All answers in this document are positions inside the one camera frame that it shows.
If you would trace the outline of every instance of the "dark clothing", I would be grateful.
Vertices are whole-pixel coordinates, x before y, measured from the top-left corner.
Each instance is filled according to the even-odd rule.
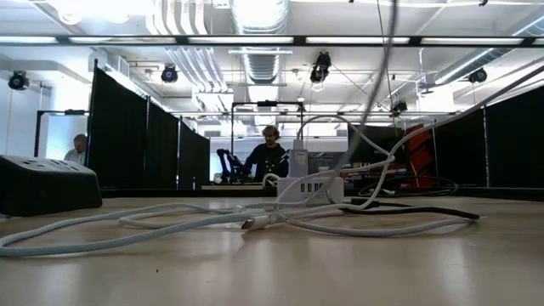
[[[274,148],[269,148],[266,144],[260,144],[253,149],[252,154],[246,159],[246,167],[252,168],[253,164],[257,164],[255,172],[255,182],[262,182],[264,175],[273,173],[281,176],[287,176],[289,172],[289,164],[287,160],[280,162],[281,157],[286,154],[280,144],[276,144]]]

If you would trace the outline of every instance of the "man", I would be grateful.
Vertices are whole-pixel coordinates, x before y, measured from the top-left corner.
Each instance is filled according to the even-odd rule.
[[[65,161],[85,164],[85,149],[87,148],[87,136],[79,134],[74,138],[74,149],[66,153]]]
[[[255,172],[255,182],[262,182],[264,175],[273,173],[284,178],[289,172],[287,160],[281,161],[281,157],[286,154],[280,144],[276,143],[280,137],[280,131],[274,126],[267,126],[263,130],[264,144],[258,145],[252,154],[246,159],[245,167],[252,168],[257,164]]]

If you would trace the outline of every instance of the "air vent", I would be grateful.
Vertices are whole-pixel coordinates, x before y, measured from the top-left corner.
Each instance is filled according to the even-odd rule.
[[[204,137],[221,137],[221,131],[204,131]]]

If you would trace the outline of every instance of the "beige table surface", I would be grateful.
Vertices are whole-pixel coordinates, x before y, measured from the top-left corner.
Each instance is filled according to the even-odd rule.
[[[227,207],[259,199],[110,199],[100,209],[2,220],[0,236],[64,218],[169,201]],[[468,228],[387,239],[323,235],[287,225],[246,233],[239,224],[225,224],[100,252],[0,258],[0,305],[544,304],[544,203],[453,197],[397,201],[454,207],[487,218]],[[439,218],[444,217],[314,222],[392,228]],[[143,230],[104,221],[17,245],[99,241]]]

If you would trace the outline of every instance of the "black cable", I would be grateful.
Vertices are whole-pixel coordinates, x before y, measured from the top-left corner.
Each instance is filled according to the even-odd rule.
[[[361,205],[366,202],[367,199],[364,198],[354,198],[351,200],[351,203],[354,205]],[[380,209],[380,210],[370,210],[371,208],[376,207],[397,207],[392,209]],[[391,215],[391,214],[405,214],[405,213],[439,213],[445,214],[460,218],[468,218],[471,220],[478,220],[479,215],[470,212],[464,212],[451,208],[443,207],[414,207],[412,205],[400,204],[400,203],[384,203],[380,201],[373,201],[371,205],[366,207],[363,210],[354,210],[350,208],[342,208],[341,211],[345,213],[352,214],[362,214],[362,215]]]
[[[438,180],[438,181],[444,181],[448,184],[450,184],[450,186],[440,186],[440,188],[442,188],[441,190],[432,190],[432,191],[423,191],[423,192],[396,192],[395,191],[395,194],[394,195],[388,195],[388,194],[381,194],[379,195],[380,197],[407,197],[407,196],[448,196],[448,195],[452,195],[454,194],[455,192],[457,192],[457,190],[459,190],[459,185],[450,180],[450,179],[447,179],[447,178],[439,178],[439,177],[429,177],[429,176],[421,176],[421,175],[418,175],[418,176],[415,176],[415,175],[407,175],[407,176],[401,176],[401,177],[396,177],[396,178],[390,178],[390,179],[386,179],[383,181],[383,183],[390,183],[390,182],[393,182],[395,180],[400,180],[400,179],[414,179],[414,178],[418,178],[418,179],[435,179],[435,180]],[[369,184],[367,185],[366,187],[364,187],[363,189],[361,189],[359,191],[359,196],[364,196],[365,195],[365,192],[367,190],[369,190],[370,188],[376,186],[377,183],[373,183],[373,184]]]

